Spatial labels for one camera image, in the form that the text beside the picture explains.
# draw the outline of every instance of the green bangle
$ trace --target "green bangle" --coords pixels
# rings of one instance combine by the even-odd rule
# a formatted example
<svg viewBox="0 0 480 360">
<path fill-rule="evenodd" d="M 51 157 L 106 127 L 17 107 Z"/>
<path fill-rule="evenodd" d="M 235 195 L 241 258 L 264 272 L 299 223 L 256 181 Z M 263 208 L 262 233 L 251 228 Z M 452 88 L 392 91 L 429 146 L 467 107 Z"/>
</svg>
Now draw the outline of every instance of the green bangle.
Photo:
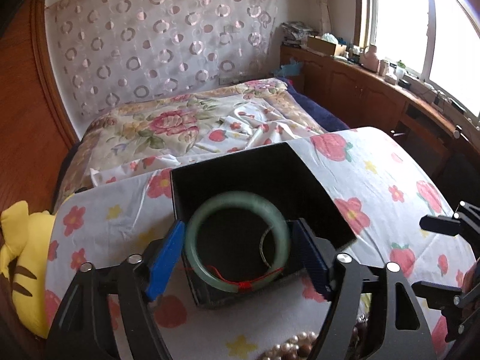
<svg viewBox="0 0 480 360">
<path fill-rule="evenodd" d="M 281 212 L 267 199 L 249 192 L 225 192 L 200 206 L 188 222 L 185 237 L 185 253 L 195 273 L 208 285 L 225 292 L 238 292 L 239 286 L 227 283 L 213 276 L 202 264 L 197 253 L 197 235 L 204 221 L 216 211 L 226 208 L 242 208 L 260 216 L 271 228 L 275 240 L 275 258 L 266 272 L 274 272 L 254 283 L 252 290 L 258 290 L 281 274 L 280 268 L 287 263 L 290 254 L 290 232 Z"/>
</svg>

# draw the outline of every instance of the wooden desk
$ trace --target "wooden desk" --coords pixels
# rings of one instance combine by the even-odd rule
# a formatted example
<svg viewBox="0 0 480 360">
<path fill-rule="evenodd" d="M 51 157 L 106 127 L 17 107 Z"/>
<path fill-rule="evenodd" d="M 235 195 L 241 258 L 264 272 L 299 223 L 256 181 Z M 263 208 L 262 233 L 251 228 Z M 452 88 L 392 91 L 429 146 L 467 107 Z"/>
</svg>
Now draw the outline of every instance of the wooden desk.
<svg viewBox="0 0 480 360">
<path fill-rule="evenodd" d="M 413 93 L 360 66 L 282 46 L 280 62 L 288 64 L 290 58 L 304 63 L 304 94 L 351 128 L 372 126 L 388 134 L 412 131 L 422 138 L 441 157 L 433 179 L 455 152 L 480 171 L 480 151 L 464 137 L 455 139 L 454 123 Z"/>
</svg>

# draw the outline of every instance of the window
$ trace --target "window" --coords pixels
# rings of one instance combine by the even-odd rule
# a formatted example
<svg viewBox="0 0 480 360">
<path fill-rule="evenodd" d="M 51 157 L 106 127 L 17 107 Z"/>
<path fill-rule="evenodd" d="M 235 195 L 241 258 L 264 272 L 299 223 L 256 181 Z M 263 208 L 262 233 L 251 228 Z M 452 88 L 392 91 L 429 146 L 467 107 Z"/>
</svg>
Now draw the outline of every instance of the window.
<svg viewBox="0 0 480 360">
<path fill-rule="evenodd" d="M 372 0 L 370 43 L 479 116 L 480 37 L 457 0 Z"/>
</svg>

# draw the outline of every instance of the floral bedspread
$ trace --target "floral bedspread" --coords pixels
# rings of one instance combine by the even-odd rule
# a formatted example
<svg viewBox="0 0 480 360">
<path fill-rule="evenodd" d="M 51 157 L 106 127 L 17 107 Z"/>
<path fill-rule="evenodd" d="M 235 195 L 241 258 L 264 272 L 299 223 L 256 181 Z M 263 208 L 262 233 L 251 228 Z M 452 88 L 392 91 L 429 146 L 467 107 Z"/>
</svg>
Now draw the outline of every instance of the floral bedspread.
<svg viewBox="0 0 480 360">
<path fill-rule="evenodd" d="M 212 131 L 214 138 L 231 133 L 216 131 Z M 372 266 L 395 261 L 410 283 L 426 280 L 461 286 L 464 273 L 475 261 L 472 250 L 461 237 L 419 228 L 424 215 L 451 216 L 453 211 L 424 171 L 390 137 L 366 127 L 313 134 L 288 144 L 355 233 L 357 241 L 346 249 L 353 258 Z M 97 187 L 64 202 L 58 210 L 46 269 L 49 320 L 82 263 L 119 264 L 165 235 L 174 221 L 171 168 L 219 155 L 225 154 L 166 154 L 132 161 L 131 167 L 98 172 L 94 175 Z M 446 319 L 428 309 L 426 301 L 419 302 L 441 358 L 448 349 Z M 361 308 L 367 310 L 369 304 L 369 298 L 362 296 Z M 121 358 L 131 359 L 118 299 L 110 297 L 109 306 Z M 202 310 L 194 304 L 180 262 L 152 312 L 174 359 L 254 360 L 299 332 L 318 332 L 328 307 L 303 276 L 230 307 Z"/>
<path fill-rule="evenodd" d="M 276 79 L 123 105 L 88 128 L 55 210 L 71 193 L 93 186 L 90 169 L 102 171 L 153 156 L 242 150 L 262 138 L 268 143 L 322 133 Z"/>
</svg>

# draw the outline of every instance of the cardboard box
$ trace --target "cardboard box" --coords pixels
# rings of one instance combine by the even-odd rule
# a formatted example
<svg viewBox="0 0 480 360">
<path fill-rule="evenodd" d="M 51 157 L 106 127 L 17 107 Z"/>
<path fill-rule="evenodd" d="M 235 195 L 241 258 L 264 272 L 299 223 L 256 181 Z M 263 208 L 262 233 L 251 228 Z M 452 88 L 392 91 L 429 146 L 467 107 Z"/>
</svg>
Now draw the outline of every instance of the cardboard box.
<svg viewBox="0 0 480 360">
<path fill-rule="evenodd" d="M 319 36 L 309 36 L 307 40 L 307 47 L 329 56 L 342 56 L 347 50 L 347 45 L 330 43 L 325 40 L 321 40 Z"/>
<path fill-rule="evenodd" d="M 356 238 L 321 183 L 286 143 L 228 154 L 171 171 L 175 218 L 188 223 L 209 198 L 227 191 L 247 191 L 272 202 L 285 220 L 304 218 L 316 236 L 343 250 Z M 241 209 L 221 210 L 202 225 L 197 238 L 204 266 L 214 266 L 230 281 L 258 278 L 267 271 L 260 258 L 260 238 L 266 224 Z M 273 237 L 264 241 L 273 247 Z M 216 308 L 248 294 L 231 294 L 207 285 L 182 256 L 193 298 L 198 306 Z M 267 288 L 299 271 L 302 264 L 292 248 L 285 270 Z"/>
</svg>

